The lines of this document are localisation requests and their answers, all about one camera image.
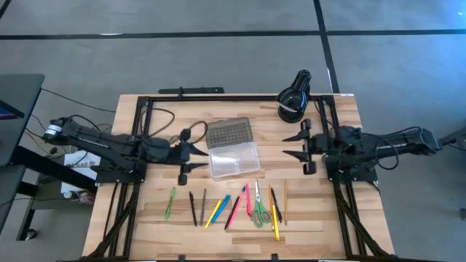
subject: black floor stripe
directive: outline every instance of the black floor stripe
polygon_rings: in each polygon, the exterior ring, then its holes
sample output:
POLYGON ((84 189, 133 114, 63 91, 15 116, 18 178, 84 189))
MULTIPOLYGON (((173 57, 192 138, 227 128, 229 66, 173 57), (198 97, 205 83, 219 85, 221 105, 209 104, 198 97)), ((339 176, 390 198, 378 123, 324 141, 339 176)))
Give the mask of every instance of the black floor stripe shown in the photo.
POLYGON ((336 80, 335 65, 333 64, 332 53, 330 51, 330 44, 328 43, 327 30, 323 19, 322 7, 319 0, 314 0, 315 14, 317 15, 317 22, 319 23, 320 40, 322 41, 323 54, 325 57, 325 64, 327 65, 328 74, 330 76, 330 85, 332 92, 340 93, 338 81, 336 80))
POLYGON ((7 11, 7 8, 9 6, 9 3, 11 3, 11 1, 12 0, 5 0, 5 2, 1 6, 1 8, 0 8, 0 19, 3 16, 3 14, 5 13, 5 11, 7 11))
POLYGON ((466 34, 466 29, 327 31, 328 36, 426 36, 464 34, 466 34))
POLYGON ((217 31, 176 33, 86 33, 50 35, 2 35, 0 40, 66 40, 66 39, 163 39, 238 36, 319 36, 319 31, 217 31))

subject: black pen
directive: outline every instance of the black pen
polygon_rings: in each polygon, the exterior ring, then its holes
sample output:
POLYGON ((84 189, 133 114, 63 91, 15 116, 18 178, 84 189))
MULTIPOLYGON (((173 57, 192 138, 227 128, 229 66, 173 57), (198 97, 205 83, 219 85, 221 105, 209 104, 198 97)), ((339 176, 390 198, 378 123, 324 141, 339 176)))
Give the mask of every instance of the black pen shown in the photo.
POLYGON ((275 209, 277 210, 278 220, 280 221, 280 223, 282 223, 282 213, 278 209, 277 198, 275 197, 274 189, 271 188, 271 191, 272 191, 272 198, 274 199, 275 209))
POLYGON ((226 230, 226 228, 228 228, 228 225, 230 224, 230 220, 232 219, 234 209, 236 208, 236 205, 238 205, 238 200, 240 200, 240 196, 237 196, 236 200, 234 201, 232 212, 230 213, 230 216, 228 217, 228 219, 226 220, 226 223, 225 223, 225 230, 226 230))
POLYGON ((191 192, 189 192, 189 201, 191 202, 192 219, 194 220, 194 225, 197 226, 196 210, 194 210, 194 196, 192 195, 191 192))

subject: wooden plank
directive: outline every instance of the wooden plank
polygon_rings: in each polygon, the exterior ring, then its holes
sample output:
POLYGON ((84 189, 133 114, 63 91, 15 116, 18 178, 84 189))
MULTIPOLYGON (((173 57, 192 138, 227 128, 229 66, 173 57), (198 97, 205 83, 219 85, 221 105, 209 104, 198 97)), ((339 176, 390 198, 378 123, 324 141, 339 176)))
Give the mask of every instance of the wooden plank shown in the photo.
MULTIPOLYGON (((136 100, 137 95, 121 96, 112 130, 114 134, 131 132, 136 100)), ((340 125, 360 126, 355 97, 335 95, 335 101, 340 125)), ((189 174, 186 186, 177 186, 177 167, 150 164, 146 181, 141 186, 131 259, 176 259, 180 254, 186 255, 188 259, 265 259, 270 258, 271 253, 278 253, 282 259, 344 257, 333 186, 326 179, 325 167, 320 156, 316 155, 314 159, 317 162, 317 173, 305 176, 301 164, 282 152, 285 149, 301 150, 301 142, 281 141, 295 135, 299 131, 299 125, 281 121, 277 115, 276 102, 157 102, 155 106, 171 110, 176 115, 173 124, 157 135, 162 138, 170 138, 200 119, 211 122, 231 117, 248 117, 254 142, 258 146, 261 169, 213 180, 208 167, 202 167, 189 174), (284 181, 288 182, 289 221, 287 226, 284 223, 279 224, 279 242, 275 241, 270 225, 262 229, 253 225, 246 214, 245 198, 228 230, 224 231, 224 223, 232 202, 208 229, 194 227, 189 191, 194 195, 196 214, 199 216, 202 192, 204 188, 207 189, 206 221, 219 198, 231 194, 232 199, 235 199, 246 183, 250 185, 253 201, 255 179, 259 181, 261 198, 266 207, 269 202, 267 189, 270 185, 275 190, 282 212, 284 181), (165 221, 165 208, 174 186, 177 189, 176 197, 170 220, 165 221)), ((312 104, 308 106, 305 117, 312 120, 312 134, 322 132, 319 114, 312 104)), ((154 111, 150 131, 158 130, 168 121, 169 114, 154 111)), ((195 127, 193 139, 201 136, 202 132, 202 126, 195 127)), ((197 147, 207 151, 204 141, 199 142, 197 147)), ((192 161, 208 162, 208 159, 195 156, 192 161)), ((392 243, 378 192, 367 183, 354 184, 361 221, 382 248, 392 253, 392 243)), ((83 255, 93 251, 102 239, 112 190, 111 184, 101 186, 98 190, 83 255)), ((119 238, 119 250, 123 236, 121 234, 119 238)), ((356 251, 352 232, 351 237, 353 250, 356 251)))

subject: black lamp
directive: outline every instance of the black lamp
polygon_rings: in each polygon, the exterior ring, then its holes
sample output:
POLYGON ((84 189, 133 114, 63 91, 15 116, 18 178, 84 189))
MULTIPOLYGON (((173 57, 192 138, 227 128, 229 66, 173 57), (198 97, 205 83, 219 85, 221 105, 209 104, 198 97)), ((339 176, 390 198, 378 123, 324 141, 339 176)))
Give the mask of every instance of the black lamp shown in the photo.
POLYGON ((297 123, 303 118, 307 107, 307 97, 311 87, 311 73, 308 70, 301 70, 296 75, 290 87, 286 88, 277 96, 280 104, 278 115, 287 123, 297 123))

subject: plastic container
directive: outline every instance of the plastic container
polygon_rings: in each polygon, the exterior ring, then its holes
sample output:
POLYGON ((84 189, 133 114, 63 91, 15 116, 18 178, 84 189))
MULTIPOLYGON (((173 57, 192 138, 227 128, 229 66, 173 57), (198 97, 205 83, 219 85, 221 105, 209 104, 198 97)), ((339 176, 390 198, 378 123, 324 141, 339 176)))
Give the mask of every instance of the plastic container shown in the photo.
POLYGON ((261 168, 253 142, 213 148, 209 150, 209 164, 212 178, 239 175, 261 168))

